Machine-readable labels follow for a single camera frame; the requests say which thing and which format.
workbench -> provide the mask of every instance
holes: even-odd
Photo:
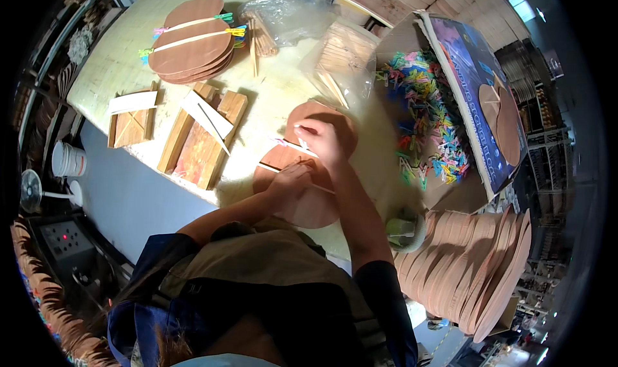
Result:
[[[159,81],[148,65],[143,65],[138,50],[153,43],[153,28],[160,27],[167,14],[187,0],[137,0],[109,28],[92,50],[75,80],[67,100],[104,134],[108,133],[108,103],[116,93],[128,94],[160,83],[163,102],[155,112],[153,140],[125,149],[139,161],[156,170],[169,132],[180,111],[179,102],[191,86]],[[234,12],[247,0],[224,0],[224,9]],[[288,114],[297,105],[320,92],[297,69],[299,62],[315,46],[317,39],[303,39],[296,47],[284,47],[275,57],[259,60],[259,76],[254,78],[248,47],[237,49],[230,67],[208,84],[248,97],[248,107],[235,140],[231,156],[212,191],[198,188],[181,178],[164,175],[179,186],[215,206],[227,206],[252,195],[251,179],[259,160],[272,148],[270,135],[283,135]],[[399,180],[394,154],[396,135],[382,105],[376,98],[356,100],[342,111],[355,123],[359,144],[351,157],[361,183],[386,221],[405,204],[420,201],[418,189]],[[349,252],[338,222],[316,230],[303,230],[334,256],[349,259]]]

fan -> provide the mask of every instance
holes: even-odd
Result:
[[[41,186],[41,178],[38,177],[35,170],[28,169],[22,172],[22,197],[20,204],[27,212],[36,212],[37,207],[41,203],[41,198],[43,196],[50,196],[53,198],[68,199],[71,203],[81,207],[83,200],[81,197],[80,184],[74,180],[69,185],[69,189],[72,194],[44,192]]]

hand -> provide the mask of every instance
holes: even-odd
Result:
[[[304,119],[294,124],[294,133],[320,157],[320,162],[327,170],[346,161],[334,125],[316,119]]]
[[[312,160],[301,161],[299,156],[274,176],[267,193],[273,197],[276,205],[282,206],[291,200],[296,200],[301,195],[311,184],[314,164]]]

woman's left hand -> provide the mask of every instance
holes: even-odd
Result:
[[[300,157],[278,172],[267,193],[273,197],[277,205],[283,206],[289,201],[296,200],[311,183],[311,173],[314,162],[301,161]]]

white bucket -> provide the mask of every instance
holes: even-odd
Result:
[[[56,177],[80,177],[86,170],[86,151],[57,141],[51,153],[51,172]]]

